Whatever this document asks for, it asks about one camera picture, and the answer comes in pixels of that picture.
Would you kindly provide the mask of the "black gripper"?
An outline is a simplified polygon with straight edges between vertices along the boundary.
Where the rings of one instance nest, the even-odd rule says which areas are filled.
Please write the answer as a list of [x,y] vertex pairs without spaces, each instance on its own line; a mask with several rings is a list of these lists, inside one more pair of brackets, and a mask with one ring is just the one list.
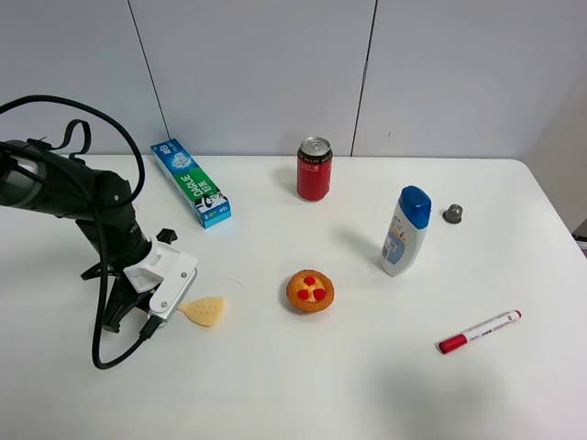
[[[107,249],[107,277],[114,279],[105,305],[102,320],[102,329],[110,333],[118,333],[123,318],[137,308],[146,314],[150,310],[150,298],[159,288],[155,286],[144,292],[138,292],[127,277],[123,269],[139,263],[150,252],[151,243],[143,234],[136,220],[134,208],[131,205],[99,212],[99,219],[105,231],[105,247]],[[96,222],[93,220],[75,220],[83,235],[93,248],[99,253],[99,240]],[[178,239],[173,229],[163,228],[156,239],[170,245]],[[100,263],[84,271],[80,277],[83,281],[99,279],[102,270]]]

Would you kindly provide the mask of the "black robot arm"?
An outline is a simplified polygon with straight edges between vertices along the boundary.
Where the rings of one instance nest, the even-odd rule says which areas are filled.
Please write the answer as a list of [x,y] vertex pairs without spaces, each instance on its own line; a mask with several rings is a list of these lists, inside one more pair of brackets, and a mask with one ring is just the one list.
[[[80,159],[66,159],[47,150],[28,146],[24,141],[8,143],[57,160],[57,170],[42,162],[24,158],[13,151],[1,151],[1,205],[68,218],[75,221],[94,248],[97,229],[90,204],[83,198],[111,204],[131,194],[128,181],[109,170],[93,170]],[[121,320],[134,308],[149,310],[154,290],[140,293],[132,287],[123,269],[147,257],[151,243],[141,231],[131,204],[100,208],[105,230],[108,273],[116,278],[105,307],[102,327],[112,333],[120,330]]]

